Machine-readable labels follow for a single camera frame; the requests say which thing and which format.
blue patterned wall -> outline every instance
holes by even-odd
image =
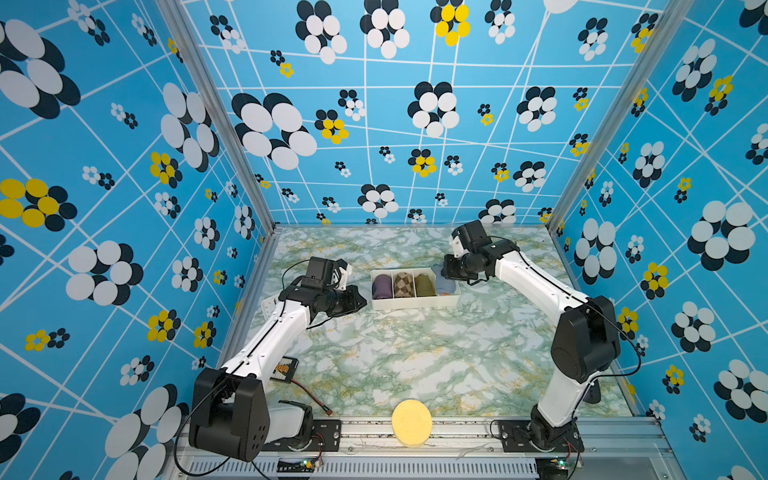
[[[276,221],[541,224],[666,0],[182,3]]]
[[[767,5],[696,1],[557,230],[688,478],[768,474]]]
[[[263,232],[153,2],[0,19],[0,478],[154,478]]]

black and white flower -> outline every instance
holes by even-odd
[[[640,156],[634,161],[632,172],[632,177],[641,187],[648,188],[652,180],[658,180],[661,177],[661,171],[667,161],[662,152],[664,152],[664,142],[660,141],[641,147]]]
[[[239,54],[248,48],[242,35],[230,25],[229,19],[224,15],[210,16],[210,31],[219,37],[224,50]]]
[[[447,81],[441,81],[435,87],[423,81],[416,85],[413,94],[416,101],[408,106],[408,116],[413,119],[414,127],[426,129],[427,136],[440,138],[444,129],[458,125],[456,95]]]
[[[332,214],[337,214],[341,211],[339,202],[335,201],[333,197],[323,197],[323,205],[328,207]]]
[[[464,165],[458,160],[458,155],[449,155],[443,164],[448,167],[448,173],[454,177],[464,171]]]
[[[675,315],[671,330],[680,339],[680,347],[686,352],[699,349],[709,352],[715,340],[715,329],[712,323],[715,315],[708,308],[699,308],[696,303],[683,303],[683,311]]]
[[[757,133],[750,140],[750,149],[745,156],[747,160],[751,160],[755,165],[760,165],[768,157],[768,137],[765,136],[766,132],[768,132],[768,124],[761,124],[757,128]]]
[[[607,18],[590,18],[584,26],[584,30],[578,34],[578,40],[582,42],[578,49],[584,60],[590,61],[595,55],[601,55],[605,52],[605,42],[608,40],[608,32],[605,27],[608,25]]]
[[[251,232],[256,229],[256,222],[253,221],[253,210],[250,207],[235,207],[235,232],[239,233],[245,240],[250,240],[253,236]]]
[[[528,131],[536,131],[554,121],[554,108],[558,105],[554,93],[554,87],[530,87],[525,92],[525,100],[518,104],[518,115],[520,123],[528,125]]]
[[[211,130],[211,119],[199,94],[185,94],[178,86],[166,83],[163,100],[170,112],[161,120],[163,138],[168,144],[184,154],[187,165],[199,172],[208,169],[208,157],[219,154],[219,137]],[[195,138],[190,129],[197,124]]]
[[[405,12],[400,10],[398,0],[366,0],[365,7],[360,30],[366,35],[368,45],[380,48],[384,58],[394,58],[397,49],[407,47],[411,41],[405,29]]]
[[[704,206],[701,220],[690,229],[688,250],[701,255],[701,264],[711,271],[722,268],[725,260],[746,261],[755,244],[755,233],[747,226],[753,215],[752,207],[746,203],[726,208],[719,200],[709,202]]]
[[[161,215],[168,215],[170,218],[176,218],[181,213],[181,205],[175,196],[168,192],[157,192],[154,195],[154,209]]]
[[[420,208],[412,208],[409,210],[408,218],[411,219],[411,223],[427,223],[427,216]]]
[[[520,164],[520,170],[516,171],[512,178],[515,179],[515,186],[522,188],[527,193],[534,187],[543,187],[546,181],[547,170],[544,162],[525,161]]]
[[[203,248],[214,250],[219,241],[220,233],[216,229],[216,221],[208,217],[198,218],[194,221],[194,242]]]
[[[632,238],[630,238],[629,243],[627,243],[627,251],[624,255],[629,259],[629,263],[639,262],[642,258],[641,253],[643,253],[643,250],[645,250],[643,237],[633,235]]]
[[[714,38],[706,40],[700,47],[691,45],[683,55],[683,66],[675,74],[672,94],[681,95],[683,101],[694,99],[699,88],[706,87],[712,80],[712,70],[717,64]]]
[[[605,181],[603,187],[600,189],[600,198],[598,201],[603,207],[606,207],[611,202],[611,195],[614,194],[614,182]]]
[[[360,192],[362,196],[357,199],[357,203],[364,211],[373,213],[376,218],[386,218],[388,214],[393,214],[400,208],[388,185],[380,184],[374,187],[366,184],[360,187]]]
[[[766,0],[743,0],[744,10],[739,17],[739,25],[749,28],[757,22],[757,31],[768,35],[768,2]]]
[[[357,98],[355,90],[339,91],[339,106],[344,109],[344,114],[352,117],[354,121],[360,121],[360,118],[366,116],[366,105]]]
[[[235,125],[240,143],[257,157],[267,157],[283,170],[299,166],[299,157],[317,151],[317,141],[302,125],[301,113],[285,96],[268,94],[263,102],[253,95],[237,94],[232,98],[234,113],[243,123]],[[276,125],[280,139],[265,133]]]
[[[144,269],[133,260],[130,246],[112,240],[99,243],[96,249],[85,245],[75,248],[68,255],[69,266],[76,274],[67,281],[67,296],[93,300],[101,306],[126,303],[131,287],[144,278]]]
[[[734,359],[717,376],[714,391],[726,400],[725,409],[737,420],[749,416],[758,423],[768,420],[768,375]]]
[[[515,216],[517,209],[514,200],[499,201],[494,198],[485,202],[485,210],[478,214],[478,218],[485,225],[512,225],[518,219]]]
[[[200,261],[194,257],[184,257],[182,260],[175,260],[171,265],[174,276],[170,279],[173,288],[181,288],[184,292],[194,292],[197,290],[197,283],[203,279],[203,270],[200,268]]]
[[[0,51],[0,91],[14,104],[41,118],[56,118],[59,101],[80,103],[80,89],[61,74],[65,66],[61,52],[31,26],[16,19],[0,24]],[[24,70],[16,62],[24,62]]]
[[[152,390],[141,409],[121,417],[112,425],[104,442],[107,457],[116,458],[106,478],[156,478],[171,457],[174,437],[189,415],[186,403],[176,404],[176,386],[169,383]],[[147,434],[153,432],[157,443],[151,447]]]
[[[491,0],[491,9],[485,13],[485,23],[491,25],[488,36],[497,45],[515,34],[515,14],[509,11],[511,7],[512,0]]]
[[[91,185],[95,185],[101,180],[101,175],[96,167],[83,167],[83,180]]]
[[[667,409],[664,408],[663,405],[659,403],[658,400],[654,400],[648,405],[648,411],[645,412],[646,416],[649,417],[656,417],[656,420],[664,420],[667,416],[664,414]]]
[[[594,285],[598,277],[609,278],[614,274],[618,255],[614,249],[616,227],[611,222],[603,222],[589,218],[581,229],[581,238],[576,242],[574,260],[582,267],[581,277],[589,285]],[[597,253],[592,253],[592,247],[597,247]]]
[[[324,64],[331,65],[336,61],[336,54],[346,51],[346,39],[340,34],[341,24],[332,15],[330,5],[325,0],[319,0],[314,6],[307,0],[301,0],[296,5],[296,12],[301,18],[296,23],[296,35],[304,40],[304,47],[309,53],[319,54]]]
[[[151,361],[149,355],[145,355],[143,359],[136,357],[120,368],[120,385],[136,385],[139,381],[146,382],[149,379],[149,372],[153,369],[154,362]]]

yellow sponge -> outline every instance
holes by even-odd
[[[406,447],[420,447],[432,434],[432,415],[420,401],[406,400],[392,413],[392,430]]]

green marble pattern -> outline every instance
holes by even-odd
[[[263,290],[281,290],[290,265],[310,256],[343,258],[353,265],[351,283],[370,298],[370,270],[429,267],[449,252],[452,228],[284,228]],[[494,227],[541,268],[570,284],[546,229]],[[303,273],[297,266],[286,283]],[[335,415],[384,415],[405,399],[418,399],[433,415],[527,416],[547,388],[554,327],[522,294],[499,280],[462,284],[454,309],[374,311],[331,319],[302,334],[288,351],[300,360],[296,380]],[[320,314],[316,321],[325,318]],[[264,323],[259,312],[253,335]],[[629,416],[618,384],[602,383],[602,402],[582,404],[582,415]],[[280,399],[313,405],[298,387],[270,382],[270,404]]]

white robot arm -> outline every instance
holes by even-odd
[[[556,328],[551,354],[555,369],[541,401],[531,411],[531,442],[549,450],[571,428],[578,403],[599,401],[595,377],[621,352],[613,304],[592,299],[546,273],[510,240],[496,242],[476,220],[453,231],[453,254],[442,274],[470,285],[496,276],[529,298]],[[485,273],[480,279],[479,273]],[[585,398],[587,390],[592,398]]]
[[[270,318],[245,347],[220,369],[200,373],[190,420],[193,447],[249,462],[273,440],[286,439],[296,448],[307,444],[312,409],[297,402],[268,407],[263,385],[317,313],[333,318],[367,304],[357,286],[347,285],[351,272],[344,260],[312,257],[306,274],[283,290]]]

